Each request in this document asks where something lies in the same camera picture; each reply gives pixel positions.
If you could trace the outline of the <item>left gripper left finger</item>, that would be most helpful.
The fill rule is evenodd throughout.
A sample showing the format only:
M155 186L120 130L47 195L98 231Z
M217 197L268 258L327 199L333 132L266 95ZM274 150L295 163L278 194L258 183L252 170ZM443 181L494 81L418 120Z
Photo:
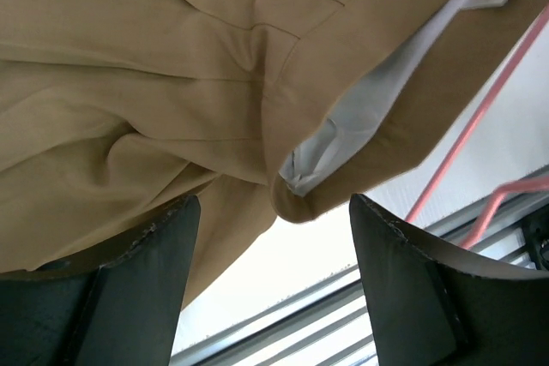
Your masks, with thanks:
M34 271L1 276L4 365L167 365L201 207L149 221Z

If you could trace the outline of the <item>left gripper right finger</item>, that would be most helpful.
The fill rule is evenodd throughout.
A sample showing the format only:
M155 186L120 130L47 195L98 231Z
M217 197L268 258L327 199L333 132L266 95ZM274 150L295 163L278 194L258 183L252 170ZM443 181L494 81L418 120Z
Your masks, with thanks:
M547 364L547 272L462 249L364 195L349 213L380 364Z

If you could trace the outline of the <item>pink wire hanger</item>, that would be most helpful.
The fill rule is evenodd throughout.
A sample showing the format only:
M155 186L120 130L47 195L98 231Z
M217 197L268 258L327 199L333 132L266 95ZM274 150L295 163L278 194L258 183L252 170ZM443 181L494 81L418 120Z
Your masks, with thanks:
M526 56L527 52L534 44L535 40L540 36L548 24L548 8L544 8L540 13L540 16L535 20L531 28L528 30L524 38L521 40L515 51L512 52L510 59L504 65L503 69L499 73L497 79L493 82L489 88L486 96L482 99L479 106L475 110L474 114L470 117L462 132L458 135L454 144L447 152L443 161L432 175L430 181L425 186L417 201L413 204L413 207L407 214L406 221L408 223L413 222L419 215L419 212L423 209L427 201L430 199L432 193L442 181L444 175L454 162L457 155L463 149L465 143L471 137L484 115L488 112L496 97L500 94L501 90L515 72L519 63ZM463 249L470 249L473 247L485 233L492 218L495 216L496 211L502 204L503 200L511 194L522 193L536 193L548 190L548 177L532 177L522 180L517 180L510 183L505 183L498 186L492 194L489 196L489 200L486 203L481 215L475 220L472 229L467 236L460 243L460 247Z

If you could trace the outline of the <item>tan pleated skirt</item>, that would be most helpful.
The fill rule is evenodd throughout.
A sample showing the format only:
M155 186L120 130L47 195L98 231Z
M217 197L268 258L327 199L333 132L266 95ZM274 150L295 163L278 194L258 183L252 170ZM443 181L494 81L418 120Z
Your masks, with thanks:
M1 269L198 196L190 302L420 165L548 0L1 0Z

